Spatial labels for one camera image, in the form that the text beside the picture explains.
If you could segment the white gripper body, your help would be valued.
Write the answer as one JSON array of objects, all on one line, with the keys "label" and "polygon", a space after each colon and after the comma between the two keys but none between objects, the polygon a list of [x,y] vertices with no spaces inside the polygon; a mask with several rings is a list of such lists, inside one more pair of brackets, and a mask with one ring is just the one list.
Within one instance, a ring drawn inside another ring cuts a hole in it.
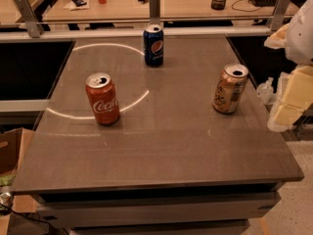
[{"label": "white gripper body", "polygon": [[313,0],[306,0],[292,17],[286,33],[285,52],[296,64],[313,65]]}]

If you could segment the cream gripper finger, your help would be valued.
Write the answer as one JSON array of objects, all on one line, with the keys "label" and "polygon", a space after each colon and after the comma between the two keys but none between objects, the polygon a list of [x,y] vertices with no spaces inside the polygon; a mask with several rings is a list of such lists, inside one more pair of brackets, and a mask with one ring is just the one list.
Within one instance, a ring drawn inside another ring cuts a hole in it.
[{"label": "cream gripper finger", "polygon": [[280,76],[267,127],[275,132],[292,129],[312,104],[313,67],[298,65],[289,75]]},{"label": "cream gripper finger", "polygon": [[264,42],[264,46],[271,49],[282,49],[286,46],[289,24],[282,25],[276,32],[271,34]]}]

